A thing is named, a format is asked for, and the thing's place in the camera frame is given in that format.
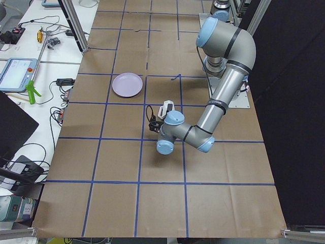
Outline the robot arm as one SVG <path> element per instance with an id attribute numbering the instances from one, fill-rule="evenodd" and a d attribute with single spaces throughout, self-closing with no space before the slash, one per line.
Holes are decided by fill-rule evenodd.
<path id="1" fill-rule="evenodd" d="M 186 123 L 184 115 L 179 111 L 167 113 L 156 143 L 156 149 L 162 155 L 173 152 L 176 139 L 207 153 L 215 141 L 212 136 L 215 128 L 255 63 L 256 46 L 252 35 L 217 18 L 208 17 L 205 20 L 196 46 L 202 48 L 209 58 L 225 58 L 225 70 L 195 126 Z"/>
<path id="2" fill-rule="evenodd" d="M 234 21 L 230 19 L 230 1 L 229 0 L 213 0 L 210 14 L 213 18 L 221 20 L 226 23 L 235 24 Z"/>

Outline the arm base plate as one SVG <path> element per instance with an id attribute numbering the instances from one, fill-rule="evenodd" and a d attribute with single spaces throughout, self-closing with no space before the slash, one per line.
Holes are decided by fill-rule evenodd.
<path id="1" fill-rule="evenodd" d="M 204 24 L 204 22 L 206 21 L 206 19 L 207 19 L 208 17 L 210 17 L 210 16 L 211 16 L 210 13 L 200 13 L 200 14 L 199 14 L 200 27 L 203 26 L 203 24 Z"/>
<path id="2" fill-rule="evenodd" d="M 220 84 L 220 78 L 217 77 L 209 77 L 208 85 L 209 85 L 209 96 L 211 97 L 217 87 Z M 229 108 L 238 108 L 238 109 L 249 109 L 249 101 L 248 101 L 248 76 L 245 76 L 241 87 L 236 91 L 233 96 L 231 102 L 229 103 Z"/>

